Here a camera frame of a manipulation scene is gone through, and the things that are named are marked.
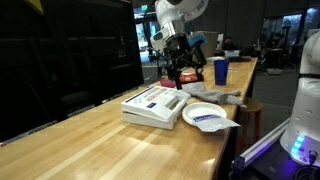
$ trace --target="blue light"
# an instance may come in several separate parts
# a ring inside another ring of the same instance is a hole
[[[291,154],[292,155],[295,155],[297,154],[299,148],[301,147],[302,143],[304,141],[304,136],[303,135],[300,135],[298,136],[296,142],[294,143],[292,149],[291,149]]]
[[[299,144],[298,142],[294,143],[294,146],[297,147],[297,148],[300,148],[301,147],[301,144]]]
[[[300,141],[300,142],[302,142],[304,140],[304,136],[303,135],[300,135],[299,137],[298,137],[298,139],[297,139],[297,141]]]
[[[291,154],[297,154],[298,150],[297,149],[292,149]]]

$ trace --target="blue plastic cup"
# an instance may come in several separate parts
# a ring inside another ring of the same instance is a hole
[[[219,86],[223,86],[227,84],[227,75],[228,75],[228,67],[229,60],[215,60],[214,64],[214,78],[215,84]]]

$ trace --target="white cash register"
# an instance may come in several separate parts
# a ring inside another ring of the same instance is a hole
[[[161,86],[152,86],[121,103],[125,122],[173,129],[190,94]]]

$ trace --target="stool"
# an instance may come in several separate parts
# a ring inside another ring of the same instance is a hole
[[[260,126],[261,126],[261,112],[263,104],[255,99],[247,97],[244,104],[247,108],[241,108],[240,112],[243,114],[243,130],[240,142],[240,150],[242,150],[247,145],[247,130],[249,125],[250,113],[254,113],[254,138],[253,141],[256,143],[260,139]]]

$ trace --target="paper plate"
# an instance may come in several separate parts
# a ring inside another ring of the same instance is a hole
[[[193,103],[185,107],[182,111],[182,117],[188,124],[195,126],[192,117],[207,114],[216,114],[227,118],[227,113],[220,106],[211,103]]]

